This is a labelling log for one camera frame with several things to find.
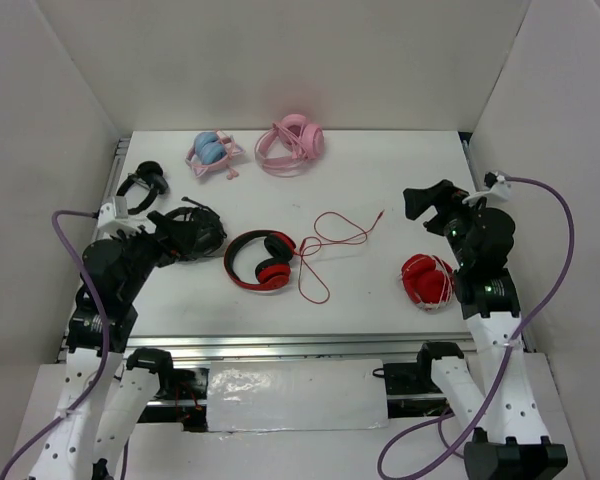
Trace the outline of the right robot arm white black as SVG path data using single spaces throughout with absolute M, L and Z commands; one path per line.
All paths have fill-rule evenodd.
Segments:
M 426 391 L 445 395 L 462 432 L 415 478 L 435 470 L 458 449 L 470 479 L 553 479 L 568 465 L 565 446 L 551 440 L 539 413 L 521 344 L 523 329 L 544 306 L 522 314 L 506 267 L 515 222 L 487 204 L 488 197 L 506 199 L 510 183 L 510 178 L 490 173 L 485 190 L 474 194 L 449 180 L 403 192 L 407 219 L 415 220 L 429 208 L 436 211 L 424 227 L 448 241 L 458 263 L 453 285 L 483 380 L 476 384 L 456 344 L 421 347 L 416 381 Z

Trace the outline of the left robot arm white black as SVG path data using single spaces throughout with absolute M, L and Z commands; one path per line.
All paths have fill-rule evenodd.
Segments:
M 32 479 L 112 478 L 146 404 L 175 390 L 168 352 L 124 352 L 138 317 L 134 300 L 155 268 L 195 250 L 200 225 L 157 211 L 148 219 L 154 232 L 117 227 L 73 256 L 83 285 L 69 321 L 56 416 L 37 435 L 44 446 Z

